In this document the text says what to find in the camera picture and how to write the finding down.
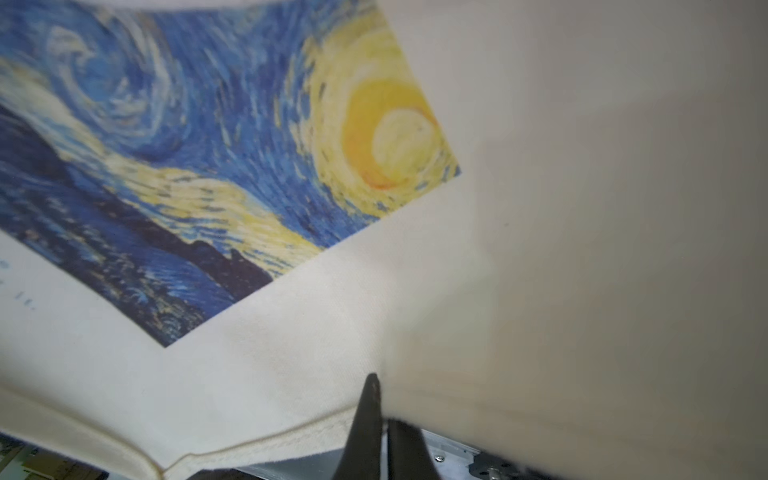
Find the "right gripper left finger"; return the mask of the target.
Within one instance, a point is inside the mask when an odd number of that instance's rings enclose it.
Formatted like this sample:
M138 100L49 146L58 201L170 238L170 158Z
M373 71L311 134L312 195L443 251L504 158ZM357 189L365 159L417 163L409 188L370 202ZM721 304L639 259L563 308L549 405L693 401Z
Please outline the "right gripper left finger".
M333 480L379 480L383 417L378 376L366 377Z

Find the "starry night canvas tote bag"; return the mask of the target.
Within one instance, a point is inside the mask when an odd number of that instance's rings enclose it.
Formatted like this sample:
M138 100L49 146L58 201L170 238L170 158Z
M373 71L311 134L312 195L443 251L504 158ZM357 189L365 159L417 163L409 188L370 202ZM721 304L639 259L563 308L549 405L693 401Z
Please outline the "starry night canvas tote bag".
M5 1L1 431L131 479L392 418L767 475L763 1Z

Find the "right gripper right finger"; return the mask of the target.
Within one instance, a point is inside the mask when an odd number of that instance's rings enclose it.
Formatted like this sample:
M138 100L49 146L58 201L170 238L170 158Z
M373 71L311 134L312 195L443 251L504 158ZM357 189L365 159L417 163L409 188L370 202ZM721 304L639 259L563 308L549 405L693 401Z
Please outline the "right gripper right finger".
M390 480L440 480L420 429L388 420L387 451Z

